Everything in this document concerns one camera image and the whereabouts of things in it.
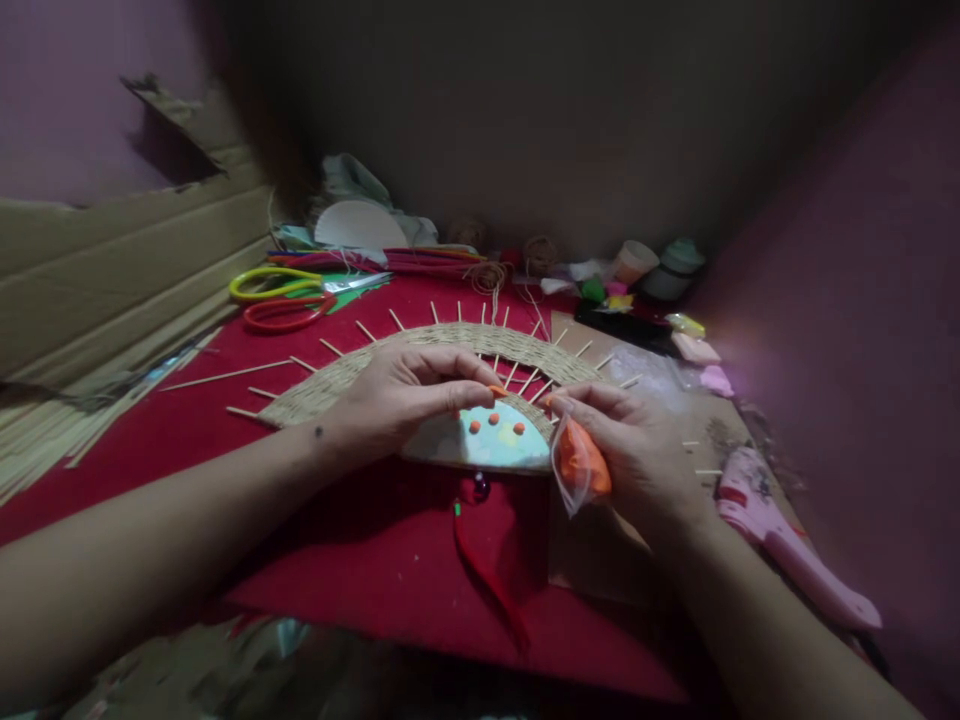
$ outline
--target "pink glue gun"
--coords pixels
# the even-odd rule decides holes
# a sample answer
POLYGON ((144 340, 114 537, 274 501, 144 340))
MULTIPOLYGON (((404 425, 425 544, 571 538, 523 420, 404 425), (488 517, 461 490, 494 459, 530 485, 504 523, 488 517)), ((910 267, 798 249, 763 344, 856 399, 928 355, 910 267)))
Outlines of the pink glue gun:
POLYGON ((762 546, 824 615, 851 630, 882 627, 873 603, 840 582, 780 513, 756 450, 741 447, 731 453, 718 495, 720 517, 751 545, 762 546))

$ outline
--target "hand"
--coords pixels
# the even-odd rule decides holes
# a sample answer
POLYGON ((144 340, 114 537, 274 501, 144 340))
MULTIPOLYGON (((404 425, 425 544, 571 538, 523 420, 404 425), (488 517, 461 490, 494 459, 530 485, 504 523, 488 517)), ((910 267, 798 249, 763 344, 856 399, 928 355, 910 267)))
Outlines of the hand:
POLYGON ((336 444, 337 464, 346 474, 397 452, 427 418, 492 408, 488 385, 499 386, 500 379, 467 347, 389 343, 319 425, 336 444))
POLYGON ((560 388, 549 402, 593 438, 610 469, 614 508, 651 545, 714 515, 676 428, 658 405, 591 382, 560 388))

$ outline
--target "clear plastic bag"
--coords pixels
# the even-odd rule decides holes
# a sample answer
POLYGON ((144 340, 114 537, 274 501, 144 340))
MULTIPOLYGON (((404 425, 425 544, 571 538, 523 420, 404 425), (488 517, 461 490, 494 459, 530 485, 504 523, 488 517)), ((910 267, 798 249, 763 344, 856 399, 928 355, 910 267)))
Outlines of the clear plastic bag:
POLYGON ((550 443, 550 462, 567 515, 594 498, 610 494, 610 471, 587 431, 564 415, 550 443))

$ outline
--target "red wire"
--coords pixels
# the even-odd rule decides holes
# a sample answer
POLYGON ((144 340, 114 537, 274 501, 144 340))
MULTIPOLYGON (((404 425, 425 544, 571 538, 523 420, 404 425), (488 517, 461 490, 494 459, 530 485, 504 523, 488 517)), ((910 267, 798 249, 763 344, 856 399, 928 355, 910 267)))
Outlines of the red wire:
POLYGON ((513 633, 514 642, 520 650, 521 655, 525 655, 530 649, 530 635, 527 633, 527 626, 523 622, 523 615, 516 602, 510 597, 510 593, 493 573, 487 572, 480 566, 477 556, 473 554, 467 545, 463 532, 463 517, 461 516, 461 503, 459 500, 453 504, 453 538, 457 543, 457 551, 463 563, 474 572, 474 574, 483 581, 487 589, 493 594, 500 608, 507 616, 510 624, 510 631, 513 633))

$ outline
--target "left hand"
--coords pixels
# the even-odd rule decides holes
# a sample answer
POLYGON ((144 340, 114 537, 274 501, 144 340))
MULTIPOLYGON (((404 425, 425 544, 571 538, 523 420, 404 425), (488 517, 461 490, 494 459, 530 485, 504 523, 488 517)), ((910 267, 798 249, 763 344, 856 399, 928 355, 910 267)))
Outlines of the left hand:
POLYGON ((501 384, 493 369, 463 345, 390 343, 374 354, 319 424, 324 438, 337 444, 347 473, 397 452, 428 418, 492 408, 487 386, 501 384))

